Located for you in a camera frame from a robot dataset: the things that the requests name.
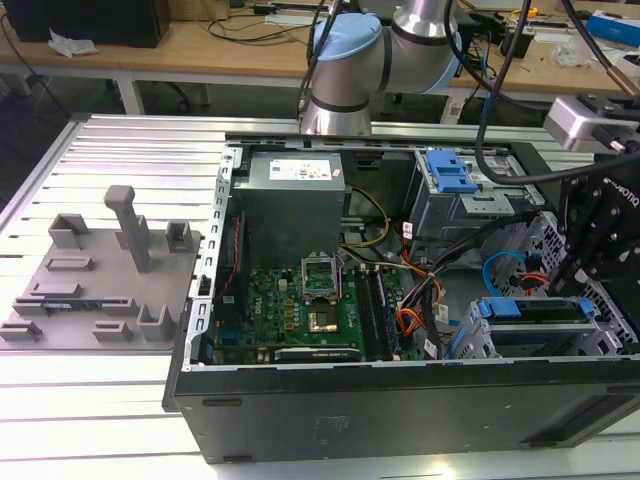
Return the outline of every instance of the table leg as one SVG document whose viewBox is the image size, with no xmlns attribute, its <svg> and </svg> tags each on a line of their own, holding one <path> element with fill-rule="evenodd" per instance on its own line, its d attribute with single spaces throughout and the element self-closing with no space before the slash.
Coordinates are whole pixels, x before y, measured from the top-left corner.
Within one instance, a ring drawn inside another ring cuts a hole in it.
<svg viewBox="0 0 640 480">
<path fill-rule="evenodd" d="M 124 111 L 127 115 L 144 115 L 144 105 L 140 90 L 134 80 L 117 78 L 118 90 L 124 104 Z"/>
<path fill-rule="evenodd" d="M 208 107 L 211 105 L 211 94 L 209 93 L 209 85 L 203 83 L 200 85 L 200 105 Z"/>
<path fill-rule="evenodd" d="M 468 94 L 466 91 L 451 92 L 447 97 L 447 103 L 444 105 L 444 111 L 440 117 L 440 123 L 457 125 L 467 96 Z"/>
</svg>

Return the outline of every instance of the cable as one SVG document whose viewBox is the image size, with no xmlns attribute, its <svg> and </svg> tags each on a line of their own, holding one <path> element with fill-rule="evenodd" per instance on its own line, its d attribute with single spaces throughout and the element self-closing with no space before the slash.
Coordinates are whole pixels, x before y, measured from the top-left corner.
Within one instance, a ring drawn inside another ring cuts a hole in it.
<svg viewBox="0 0 640 480">
<path fill-rule="evenodd" d="M 349 247 L 340 247 L 342 248 L 342 250 L 344 250 L 344 252 L 349 255 L 351 258 L 353 258 L 356 262 L 359 263 L 366 263 L 369 265 L 380 265 L 380 266 L 385 266 L 385 267 L 393 267 L 393 268 L 403 268 L 403 269 L 410 269 L 411 267 L 408 267 L 406 265 L 401 265 L 399 263 L 393 263 L 393 262 L 378 262 L 376 260 L 371 260 L 369 258 L 365 258 L 362 255 L 360 255 L 359 253 L 354 252 L 353 250 L 351 250 Z"/>
<path fill-rule="evenodd" d="M 445 9 L 444 9 L 444 18 L 451 18 L 451 13 L 453 12 L 453 8 L 452 8 L 453 2 L 454 0 L 447 0 Z M 458 49 L 455 38 L 453 36 L 453 32 L 451 31 L 451 25 L 449 24 L 449 22 L 444 22 L 444 31 L 447 37 L 447 43 L 449 44 L 449 47 L 453 51 L 453 54 L 458 59 L 458 61 L 462 64 L 464 69 L 469 73 L 469 75 L 473 77 L 473 79 L 476 82 L 478 82 L 478 84 L 482 85 L 482 87 L 485 90 L 491 91 L 493 89 L 493 86 L 475 71 L 473 66 L 471 66 L 471 64 L 467 61 L 467 59 L 462 54 L 462 52 Z M 500 100 L 504 100 L 505 102 L 509 102 L 513 105 L 517 105 L 518 107 L 522 107 L 522 108 L 529 108 L 532 110 L 548 110 L 549 109 L 548 107 L 541 107 L 540 105 L 532 105 L 528 103 L 518 102 L 517 100 L 514 100 L 513 98 L 510 98 L 499 92 L 498 92 L 498 98 L 500 98 Z"/>
<path fill-rule="evenodd" d="M 227 292 L 227 289 L 231 285 L 231 282 L 235 278 L 236 273 L 238 271 L 238 258 L 239 258 L 239 250 L 240 250 L 240 218 L 239 217 L 236 217 L 236 233 L 234 236 L 233 245 L 234 245 L 233 269 L 231 270 L 231 274 L 229 275 L 227 282 L 224 284 L 224 287 L 222 287 L 222 290 L 220 290 L 220 293 L 216 295 L 215 300 L 220 300 L 224 296 L 224 294 Z"/>
<path fill-rule="evenodd" d="M 382 233 L 380 234 L 380 236 L 373 240 L 369 240 L 366 242 L 359 242 L 359 243 L 339 243 L 338 245 L 340 247 L 356 247 L 356 248 L 374 247 L 376 245 L 379 245 L 380 243 L 384 242 L 384 240 L 387 238 L 387 235 L 389 235 L 389 232 L 391 231 L 391 219 L 387 217 L 387 214 L 384 211 L 384 208 L 382 208 L 382 205 L 380 205 L 378 201 L 375 198 L 373 198 L 371 194 L 369 194 L 366 190 L 360 187 L 354 187 L 354 186 L 352 186 L 351 189 L 354 192 L 358 192 L 360 195 L 365 197 L 367 200 L 369 200 L 369 202 L 371 202 L 371 204 L 374 207 L 378 209 L 378 211 L 382 214 L 382 218 L 384 219 L 384 229 L 382 230 Z"/>
<path fill-rule="evenodd" d="M 289 33 L 292 32 L 294 30 L 299 30 L 301 28 L 309 28 L 309 25 L 298 25 L 295 27 L 291 27 L 291 28 L 282 28 L 282 26 L 278 25 L 281 28 L 281 31 L 279 32 L 273 32 L 273 33 L 269 33 L 266 35 L 260 35 L 258 37 L 249 37 L 249 38 L 236 38 L 236 37 L 229 37 L 226 34 L 225 35 L 220 35 L 219 33 L 216 32 L 212 32 L 211 28 L 214 25 L 218 25 L 220 26 L 220 28 L 222 28 L 223 31 L 225 30 L 225 27 L 218 22 L 217 20 L 214 22 L 211 22 L 209 24 L 209 27 L 207 28 L 207 32 L 209 32 L 209 34 L 213 37 L 219 38 L 221 40 L 226 40 L 229 42 L 234 42 L 234 43 L 246 43 L 246 44 L 259 44 L 259 42 L 265 41 L 265 40 L 274 40 L 277 39 L 280 35 L 282 35 L 283 33 Z"/>
<path fill-rule="evenodd" d="M 605 160 L 602 162 L 594 163 L 591 165 L 586 165 L 584 167 L 571 168 L 567 170 L 560 170 L 557 172 L 550 172 L 541 175 L 522 175 L 522 176 L 508 176 L 496 173 L 493 169 L 487 164 L 484 158 L 483 144 L 484 137 L 489 124 L 489 114 L 493 105 L 496 102 L 496 99 L 499 98 L 499 91 L 502 87 L 502 83 L 507 75 L 507 71 L 511 65 L 511 61 L 513 60 L 515 45 L 517 43 L 517 39 L 519 38 L 522 30 L 524 29 L 524 25 L 527 21 L 526 12 L 528 12 L 528 6 L 531 4 L 531 0 L 524 0 L 523 2 L 523 13 L 520 14 L 520 18 L 518 19 L 518 24 L 516 25 L 516 29 L 514 32 L 514 37 L 509 47 L 509 51 L 505 56 L 504 63 L 502 68 L 500 69 L 500 73 L 496 78 L 493 88 L 491 90 L 491 94 L 487 99 L 485 107 L 482 111 L 482 116 L 480 117 L 480 124 L 478 125 L 478 134 L 476 136 L 476 141 L 474 144 L 474 150 L 476 155 L 476 162 L 478 163 L 478 167 L 480 171 L 492 182 L 502 184 L 502 185 L 528 185 L 528 184 L 541 184 L 541 183 L 549 183 L 556 182 L 561 180 L 568 180 L 571 178 L 583 177 L 586 175 L 592 175 L 596 173 L 602 173 L 605 171 L 610 171 L 616 168 L 621 168 L 629 165 L 632 162 L 636 162 L 640 160 L 640 153 L 631 153 L 620 155 L 615 159 Z"/>
<path fill-rule="evenodd" d="M 318 18 L 320 18 L 320 12 L 322 11 L 322 7 L 324 7 L 325 2 L 326 0 L 320 0 L 313 14 L 311 29 L 309 29 L 309 40 L 307 41 L 307 67 L 311 64 L 311 57 L 313 57 L 313 37 L 316 33 L 316 22 L 318 21 Z"/>
<path fill-rule="evenodd" d="M 495 220 L 492 220 L 491 222 L 483 225 L 476 231 L 470 233 L 462 240 L 457 241 L 456 243 L 448 247 L 444 251 L 444 253 L 442 253 L 442 255 L 440 255 L 440 257 L 435 262 L 433 262 L 433 265 L 431 266 L 431 273 L 429 273 L 429 275 L 427 275 L 421 283 L 411 289 L 407 296 L 402 300 L 402 305 L 404 307 L 411 307 L 415 305 L 415 303 L 420 299 L 429 285 L 433 283 L 435 275 L 446 268 L 449 263 L 454 262 L 458 258 L 460 258 L 465 252 L 471 250 L 472 248 L 480 247 L 482 243 L 495 231 L 509 225 L 531 222 L 541 212 L 549 209 L 550 207 L 545 205 L 535 207 L 526 212 L 512 215 L 511 217 L 496 218 Z"/>
<path fill-rule="evenodd" d="M 525 256 L 523 254 L 517 253 L 517 252 L 509 252 L 509 251 L 498 252 L 494 255 L 491 255 L 489 258 L 485 260 L 484 264 L 482 265 L 482 280 L 484 281 L 484 284 L 486 285 L 487 290 L 489 290 L 489 293 L 491 293 L 491 295 L 494 297 L 501 297 L 502 294 L 498 291 L 498 289 L 496 289 L 496 287 L 493 286 L 493 283 L 491 283 L 491 278 L 489 275 L 489 267 L 491 267 L 491 264 L 496 260 L 496 258 L 504 257 L 504 256 L 517 258 L 521 262 L 524 262 L 525 260 Z"/>
<path fill-rule="evenodd" d="M 11 38 L 9 38 L 9 34 L 7 33 L 7 29 L 4 26 L 4 21 L 5 19 L 7 19 L 7 14 L 5 13 L 4 15 L 2 15 L 2 18 L 0 18 L 0 27 L 2 27 L 2 33 L 4 34 L 4 37 L 7 39 L 7 42 L 9 43 L 9 46 L 11 47 L 11 50 L 13 50 L 13 53 L 16 54 L 16 57 L 18 57 L 18 59 L 20 59 L 20 61 L 23 63 L 23 65 L 25 67 L 27 67 L 27 69 L 31 72 L 32 75 L 35 75 L 35 78 L 38 79 L 38 82 L 40 82 L 42 84 L 42 86 L 44 87 L 44 89 L 46 90 L 46 92 L 49 94 L 49 96 L 51 97 L 51 100 L 53 100 L 53 103 L 56 104 L 56 106 L 60 109 L 61 112 L 63 112 L 65 114 L 65 116 L 67 118 L 70 118 L 71 115 L 69 114 L 69 111 L 64 108 L 64 106 L 60 103 L 60 101 L 58 101 L 58 99 L 56 98 L 56 96 L 51 92 L 51 90 L 49 90 L 49 87 L 47 84 L 45 84 L 45 82 L 42 80 L 42 78 L 40 77 L 40 75 L 38 75 L 35 70 L 33 68 L 31 68 L 31 65 L 29 65 L 29 62 L 27 62 L 27 60 L 22 56 L 22 54 L 18 51 L 18 49 L 16 48 L 16 46 L 13 44 L 13 42 L 11 41 Z"/>
<path fill-rule="evenodd" d="M 529 280 L 529 279 L 538 280 L 539 282 L 542 282 L 546 285 L 551 284 L 551 280 L 546 275 L 542 275 L 540 273 L 529 272 L 529 273 L 525 273 L 520 277 L 520 280 Z"/>
<path fill-rule="evenodd" d="M 311 49 L 313 51 L 311 58 L 309 59 L 309 65 L 307 67 L 307 71 L 302 78 L 302 82 L 300 82 L 300 88 L 298 89 L 298 96 L 296 101 L 296 119 L 300 118 L 300 113 L 304 110 L 305 107 L 305 96 L 307 91 L 309 90 L 309 85 L 311 85 L 311 78 L 313 77 L 313 73 L 316 70 L 316 65 L 318 64 L 318 58 L 322 53 L 322 49 L 324 48 L 324 44 L 329 38 L 329 32 L 333 28 L 333 24 L 338 18 L 338 14 L 340 13 L 340 0 L 335 0 L 336 5 L 329 16 L 329 19 L 325 21 L 324 29 L 322 30 L 322 35 L 320 35 L 320 39 L 318 40 L 317 45 L 313 45 L 313 38 L 310 38 L 309 45 L 311 45 Z M 315 32 L 315 22 L 317 21 L 318 16 L 320 15 L 320 9 L 324 5 L 325 0 L 320 0 L 318 3 L 318 7 L 316 8 L 316 13 L 313 16 L 313 25 Z"/>
<path fill-rule="evenodd" d="M 474 45 L 474 48 L 477 47 L 477 44 L 476 44 L 475 41 L 473 41 L 473 45 Z M 491 69 L 491 71 L 493 72 L 494 77 L 497 75 L 496 71 L 492 67 L 489 66 L 489 52 L 490 51 L 491 51 L 491 32 L 488 32 L 487 33 L 487 51 L 485 53 L 484 64 L 483 64 L 483 74 L 484 74 L 485 78 L 487 78 L 488 80 L 490 79 L 489 78 L 489 74 L 488 74 L 489 69 Z M 476 88 L 471 93 L 471 96 L 464 101 L 464 103 L 462 104 L 462 110 L 467 108 L 469 103 L 471 103 L 471 100 L 473 100 L 475 98 L 476 94 L 478 93 L 478 90 L 480 90 L 480 84 L 476 85 Z"/>
<path fill-rule="evenodd" d="M 622 73 L 618 67 L 615 67 L 607 58 L 607 56 L 602 53 L 602 50 L 593 39 L 593 37 L 589 34 L 586 27 L 582 23 L 582 20 L 578 17 L 573 5 L 571 4 L 571 0 L 562 0 L 562 4 L 564 5 L 565 10 L 567 11 L 567 15 L 573 25 L 578 30 L 578 33 L 587 44 L 587 46 L 593 52 L 593 55 L 598 59 L 598 62 L 604 67 L 607 75 L 611 80 L 613 80 L 620 89 L 628 95 L 638 96 L 640 94 L 640 88 L 634 82 L 629 80 L 627 76 Z"/>
</svg>

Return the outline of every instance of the blue plastic latch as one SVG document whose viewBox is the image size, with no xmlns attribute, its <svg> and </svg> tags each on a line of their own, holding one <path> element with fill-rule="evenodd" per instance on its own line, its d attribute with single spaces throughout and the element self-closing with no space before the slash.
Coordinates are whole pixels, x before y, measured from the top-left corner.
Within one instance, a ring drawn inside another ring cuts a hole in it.
<svg viewBox="0 0 640 480">
<path fill-rule="evenodd" d="M 520 309 L 511 298 L 483 298 L 478 302 L 478 309 L 483 317 L 521 317 Z"/>
<path fill-rule="evenodd" d="M 440 193 L 478 191 L 478 185 L 471 181 L 464 164 L 452 150 L 428 150 L 427 170 L 435 177 Z"/>
<path fill-rule="evenodd" d="M 593 308 L 593 304 L 587 297 L 580 297 L 580 299 L 578 300 L 578 305 L 580 305 L 582 313 L 584 313 L 585 317 L 593 318 L 596 311 Z"/>
<path fill-rule="evenodd" d="M 515 300 L 511 298 L 487 298 L 495 317 L 521 317 L 520 309 Z"/>
</svg>

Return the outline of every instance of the black cable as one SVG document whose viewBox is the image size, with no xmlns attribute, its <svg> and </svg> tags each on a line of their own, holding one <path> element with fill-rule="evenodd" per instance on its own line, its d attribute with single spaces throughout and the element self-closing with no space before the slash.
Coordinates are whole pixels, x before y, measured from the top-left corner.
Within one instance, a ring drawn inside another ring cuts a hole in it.
<svg viewBox="0 0 640 480">
<path fill-rule="evenodd" d="M 4 37 L 7 39 L 7 42 L 9 43 L 9 46 L 11 47 L 11 50 L 13 50 L 13 53 L 16 54 L 16 57 L 18 57 L 20 59 L 20 61 L 23 63 L 23 65 L 25 67 L 27 67 L 27 69 L 31 72 L 32 75 L 34 75 L 38 81 L 42 84 L 42 86 L 44 87 L 45 91 L 49 94 L 49 96 L 51 97 L 51 100 L 53 100 L 53 103 L 56 104 L 56 106 L 60 109 L 61 112 L 63 112 L 65 114 L 65 116 L 67 118 L 71 118 L 71 115 L 69 114 L 69 111 L 64 108 L 64 106 L 62 105 L 62 103 L 60 103 L 58 101 L 58 99 L 56 98 L 56 96 L 51 92 L 51 90 L 49 90 L 49 87 L 47 86 L 47 84 L 44 82 L 44 80 L 42 80 L 42 77 L 40 77 L 40 75 L 38 75 L 35 70 L 33 68 L 31 68 L 31 65 L 29 65 L 29 62 L 27 62 L 27 60 L 20 54 L 20 52 L 18 51 L 18 49 L 16 48 L 16 46 L 13 44 L 13 42 L 11 41 L 11 38 L 9 38 L 9 34 L 7 33 L 7 29 L 4 26 L 4 21 L 5 19 L 7 19 L 7 14 L 5 13 L 2 18 L 0 18 L 0 27 L 2 27 L 2 33 L 4 34 Z"/>
<path fill-rule="evenodd" d="M 309 67 L 311 57 L 313 56 L 313 37 L 316 33 L 316 22 L 320 17 L 320 12 L 322 11 L 322 7 L 324 7 L 325 2 L 326 0 L 320 0 L 320 3 L 318 3 L 316 11 L 313 14 L 313 21 L 311 22 L 311 29 L 309 30 L 309 40 L 307 41 L 307 67 Z"/>
<path fill-rule="evenodd" d="M 324 1 L 321 0 L 321 2 L 318 3 L 318 7 L 316 8 L 317 15 L 320 15 L 320 9 L 322 8 L 322 5 L 324 5 Z M 324 44 L 326 43 L 327 38 L 329 38 L 329 32 L 331 32 L 331 29 L 333 28 L 333 24 L 335 23 L 336 18 L 338 18 L 338 14 L 340 13 L 340 7 L 341 7 L 341 3 L 340 1 L 337 1 L 335 8 L 333 9 L 333 12 L 331 12 L 331 15 L 325 22 L 324 29 L 322 30 L 322 35 L 318 40 L 318 44 L 314 47 L 313 38 L 309 41 L 309 45 L 311 45 L 313 54 L 311 55 L 309 66 L 307 67 L 307 72 L 304 74 L 302 82 L 300 83 L 300 88 L 298 89 L 298 96 L 296 101 L 296 119 L 300 118 L 300 112 L 303 110 L 303 108 L 301 107 L 303 107 L 302 104 L 304 103 L 304 97 L 307 93 L 307 90 L 309 89 L 309 85 L 311 84 L 311 78 L 313 77 L 313 72 L 315 72 L 316 70 L 316 65 L 318 64 L 318 58 L 320 57 L 320 53 L 324 48 Z M 314 27 L 315 27 L 315 21 L 317 20 L 316 14 L 314 14 L 314 17 L 313 17 Z"/>
<path fill-rule="evenodd" d="M 482 246 L 484 241 L 489 238 L 494 232 L 507 227 L 509 225 L 515 225 L 518 223 L 529 223 L 535 219 L 541 212 L 550 210 L 549 206 L 538 206 L 526 212 L 522 212 L 511 217 L 502 217 L 492 220 L 489 223 L 486 223 L 479 229 L 467 235 L 465 238 L 457 241 L 450 247 L 448 247 L 438 259 L 433 262 L 433 265 L 430 267 L 430 271 L 433 272 L 433 275 L 428 275 L 425 277 L 422 282 L 415 289 L 412 297 L 405 303 L 405 307 L 411 308 L 416 304 L 416 302 L 420 299 L 420 297 L 425 293 L 427 288 L 433 284 L 433 280 L 435 279 L 435 275 L 439 273 L 443 268 L 452 262 L 458 260 L 465 252 L 473 248 L 479 248 Z"/>
<path fill-rule="evenodd" d="M 207 31 L 209 32 L 210 35 L 219 38 L 221 40 L 227 40 L 229 42 L 237 42 L 237 43 L 254 43 L 254 42 L 262 42 L 265 40 L 275 40 L 276 38 L 278 38 L 279 36 L 281 36 L 284 33 L 289 33 L 292 32 L 294 30 L 299 30 L 301 28 L 309 28 L 309 25 L 298 25 L 296 27 L 291 27 L 291 28 L 285 28 L 282 29 L 279 32 L 273 32 L 273 33 L 269 33 L 267 35 L 260 35 L 259 37 L 249 37 L 249 38 L 236 38 L 236 37 L 229 37 L 227 35 L 220 35 L 219 33 L 215 33 L 211 31 L 211 27 L 213 27 L 214 25 L 219 25 L 223 31 L 225 31 L 225 28 L 218 22 L 211 22 L 209 24 L 209 27 L 207 28 Z"/>
<path fill-rule="evenodd" d="M 451 13 L 453 11 L 453 2 L 454 0 L 447 0 L 447 3 L 445 5 L 445 9 L 444 9 L 444 18 L 451 18 Z M 473 68 L 473 66 L 467 61 L 466 58 L 464 58 L 464 55 L 462 54 L 462 52 L 458 49 L 457 45 L 456 45 L 456 41 L 455 38 L 453 36 L 453 32 L 451 31 L 451 25 L 449 24 L 449 22 L 445 21 L 444 22 L 444 32 L 445 35 L 447 37 L 447 43 L 449 44 L 449 47 L 451 48 L 451 50 L 453 51 L 453 54 L 455 55 L 455 57 L 458 59 L 458 61 L 462 64 L 462 66 L 464 67 L 464 69 L 469 73 L 469 75 L 471 75 L 473 77 L 473 79 L 478 82 L 480 85 L 482 85 L 482 87 L 487 90 L 487 91 L 491 91 L 493 89 L 493 86 L 487 82 L 484 78 L 482 78 L 481 75 L 479 75 L 475 69 Z M 540 105 L 532 105 L 529 103 L 521 103 L 518 102 L 517 100 L 514 100 L 511 97 L 508 97 L 500 92 L 498 92 L 498 98 L 500 98 L 500 100 L 504 100 L 505 102 L 511 103 L 512 105 L 517 105 L 518 107 L 522 107 L 522 108 L 530 108 L 532 110 L 548 110 L 548 107 L 542 107 Z"/>
<path fill-rule="evenodd" d="M 513 177 L 496 173 L 487 164 L 484 158 L 483 144 L 484 144 L 484 137 L 489 125 L 489 114 L 491 112 L 491 109 L 493 108 L 493 105 L 496 102 L 496 99 L 498 98 L 498 92 L 500 91 L 500 87 L 504 82 L 504 79 L 507 75 L 507 71 L 509 70 L 509 66 L 511 65 L 511 61 L 513 60 L 515 45 L 517 44 L 517 40 L 520 34 L 522 33 L 522 30 L 524 29 L 524 25 L 527 21 L 526 12 L 529 11 L 530 5 L 531 5 L 531 0 L 524 0 L 522 4 L 522 12 L 524 13 L 520 14 L 520 18 L 518 19 L 518 24 L 516 25 L 516 30 L 513 35 L 513 40 L 511 41 L 509 51 L 505 56 L 504 64 L 500 69 L 500 73 L 498 73 L 498 77 L 494 82 L 494 86 L 493 86 L 493 89 L 491 90 L 491 94 L 489 95 L 489 98 L 487 99 L 487 103 L 485 104 L 485 107 L 482 110 L 482 116 L 480 117 L 480 124 L 478 125 L 478 134 L 476 136 L 476 141 L 474 145 L 476 162 L 478 163 L 478 167 L 480 168 L 480 171 L 484 175 L 486 175 L 486 177 L 489 180 L 491 180 L 494 183 L 498 183 L 502 185 L 528 185 L 528 184 L 557 182 L 561 180 L 567 180 L 571 178 L 592 175 L 595 173 L 602 173 L 605 171 L 614 170 L 616 168 L 625 167 L 632 162 L 639 161 L 640 153 L 631 153 L 631 154 L 620 155 L 611 160 L 603 160 L 598 163 L 586 165 L 584 167 L 576 167 L 576 168 L 571 168 L 567 170 L 560 170 L 557 172 L 545 173 L 541 175 L 523 175 L 523 176 L 513 176 Z"/>
</svg>

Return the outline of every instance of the yellow wire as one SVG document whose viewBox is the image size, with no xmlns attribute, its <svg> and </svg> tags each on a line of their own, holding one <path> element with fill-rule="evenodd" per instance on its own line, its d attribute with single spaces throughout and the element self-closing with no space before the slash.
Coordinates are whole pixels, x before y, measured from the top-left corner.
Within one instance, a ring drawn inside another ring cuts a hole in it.
<svg viewBox="0 0 640 480">
<path fill-rule="evenodd" d="M 387 217 L 387 213 L 384 211 L 384 208 L 382 208 L 382 205 L 380 205 L 378 201 L 375 198 L 373 198 L 369 193 L 367 193 L 365 190 L 363 190 L 360 187 L 351 187 L 351 189 L 355 192 L 360 193 L 364 197 L 366 197 L 367 200 L 369 200 L 378 210 L 380 210 L 380 213 L 384 217 L 384 230 L 382 231 L 382 233 L 378 238 L 375 238 L 373 240 L 368 240 L 366 242 L 359 242 L 359 243 L 340 243 L 339 245 L 341 247 L 356 247 L 356 248 L 371 247 L 371 246 L 377 245 L 378 243 L 382 242 L 385 238 L 387 238 L 387 235 L 389 235 L 389 230 L 391 229 L 391 220 L 389 219 L 389 217 Z"/>
</svg>

